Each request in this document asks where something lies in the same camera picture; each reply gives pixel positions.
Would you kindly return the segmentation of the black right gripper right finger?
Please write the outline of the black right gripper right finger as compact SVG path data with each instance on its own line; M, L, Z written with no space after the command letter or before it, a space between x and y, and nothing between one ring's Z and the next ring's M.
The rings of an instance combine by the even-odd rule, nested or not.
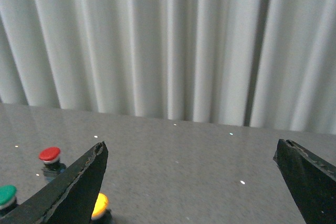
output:
M335 166L280 139L274 161L306 223L335 223Z

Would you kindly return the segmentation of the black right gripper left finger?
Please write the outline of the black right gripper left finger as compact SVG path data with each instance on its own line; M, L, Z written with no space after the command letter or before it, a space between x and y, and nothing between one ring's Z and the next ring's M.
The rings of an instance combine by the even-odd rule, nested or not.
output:
M105 142L1 218L1 223L89 223L108 161Z

